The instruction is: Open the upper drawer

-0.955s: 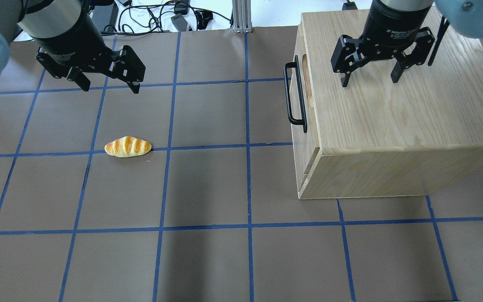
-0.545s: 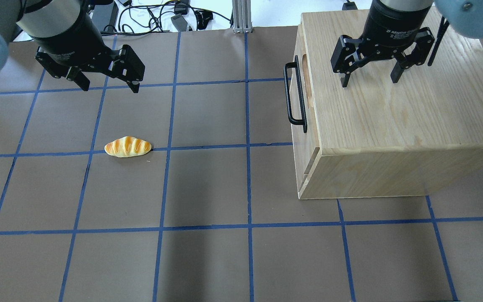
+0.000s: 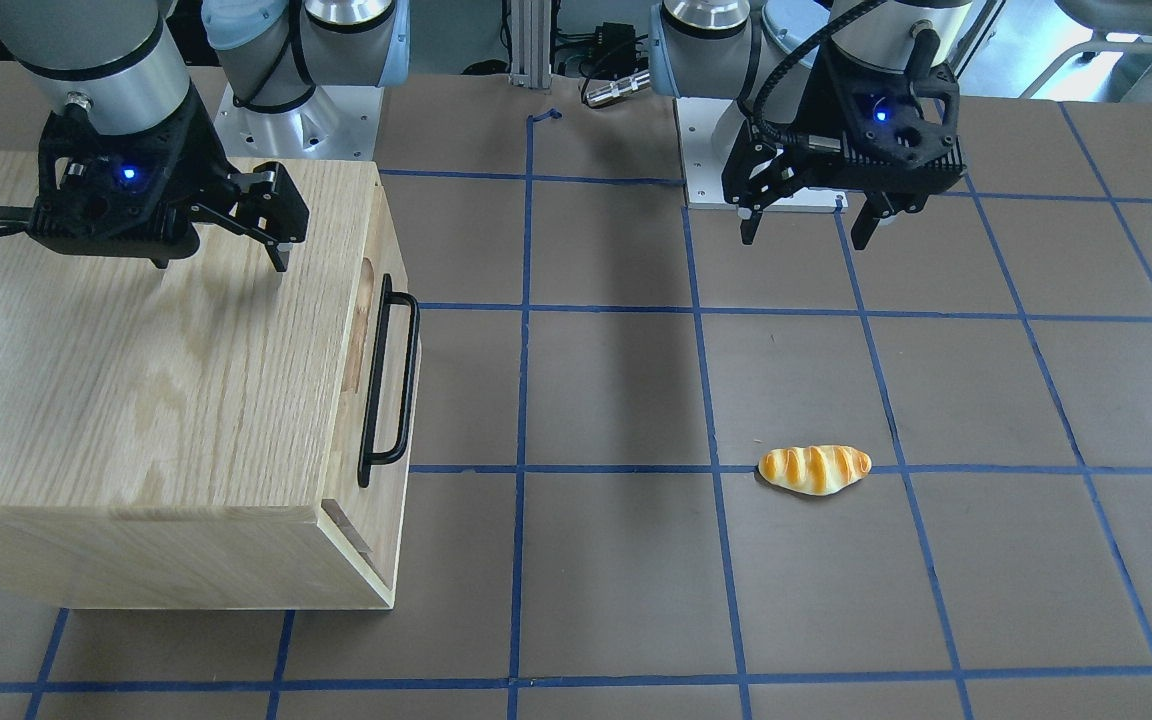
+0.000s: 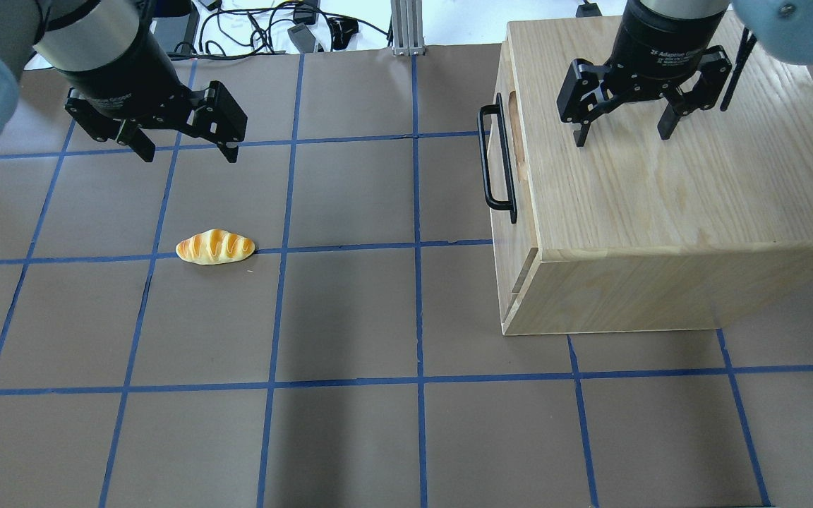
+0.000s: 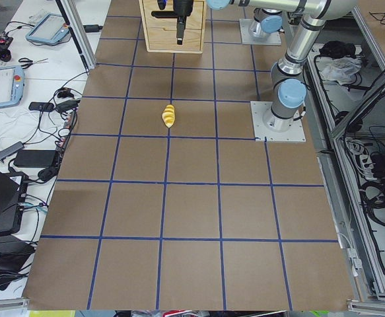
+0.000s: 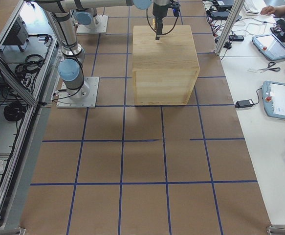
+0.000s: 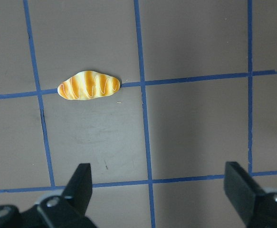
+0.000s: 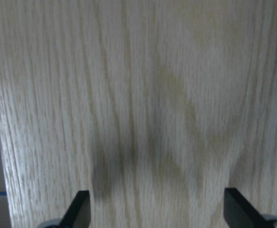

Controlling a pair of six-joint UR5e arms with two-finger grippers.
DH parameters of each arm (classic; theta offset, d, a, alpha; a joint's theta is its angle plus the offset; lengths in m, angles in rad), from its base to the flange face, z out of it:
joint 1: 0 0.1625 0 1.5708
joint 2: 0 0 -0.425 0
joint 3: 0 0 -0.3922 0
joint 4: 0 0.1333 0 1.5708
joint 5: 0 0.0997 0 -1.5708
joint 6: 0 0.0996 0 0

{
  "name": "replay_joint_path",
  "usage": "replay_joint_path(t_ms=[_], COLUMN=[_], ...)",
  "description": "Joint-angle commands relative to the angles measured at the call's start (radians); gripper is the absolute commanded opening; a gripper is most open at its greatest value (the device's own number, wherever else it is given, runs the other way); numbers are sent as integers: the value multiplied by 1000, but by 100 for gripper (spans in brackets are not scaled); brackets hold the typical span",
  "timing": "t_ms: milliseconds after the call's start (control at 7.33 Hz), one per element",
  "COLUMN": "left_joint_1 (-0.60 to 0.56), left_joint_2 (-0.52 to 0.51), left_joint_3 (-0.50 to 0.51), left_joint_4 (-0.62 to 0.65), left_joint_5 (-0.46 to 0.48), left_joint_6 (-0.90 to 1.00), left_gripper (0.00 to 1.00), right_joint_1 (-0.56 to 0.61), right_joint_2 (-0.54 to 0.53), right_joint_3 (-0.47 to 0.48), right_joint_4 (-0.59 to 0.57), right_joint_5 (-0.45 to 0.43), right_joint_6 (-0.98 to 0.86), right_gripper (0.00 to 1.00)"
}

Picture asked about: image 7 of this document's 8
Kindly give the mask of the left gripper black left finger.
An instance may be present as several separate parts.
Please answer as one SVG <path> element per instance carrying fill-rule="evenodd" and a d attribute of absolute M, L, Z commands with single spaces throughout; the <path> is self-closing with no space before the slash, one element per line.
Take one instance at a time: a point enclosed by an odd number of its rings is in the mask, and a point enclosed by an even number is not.
<path fill-rule="evenodd" d="M 20 212 L 15 205 L 0 205 L 0 228 L 95 228 L 86 216 L 92 196 L 89 163 L 78 165 L 61 193 L 52 193 Z"/>

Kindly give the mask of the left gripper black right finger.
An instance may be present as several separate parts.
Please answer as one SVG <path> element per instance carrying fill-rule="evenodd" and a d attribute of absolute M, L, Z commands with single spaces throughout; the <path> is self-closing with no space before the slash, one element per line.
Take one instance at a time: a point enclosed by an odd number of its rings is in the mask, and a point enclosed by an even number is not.
<path fill-rule="evenodd" d="M 277 189 L 261 187 L 235 161 L 225 163 L 224 192 L 247 228 L 277 228 Z"/>

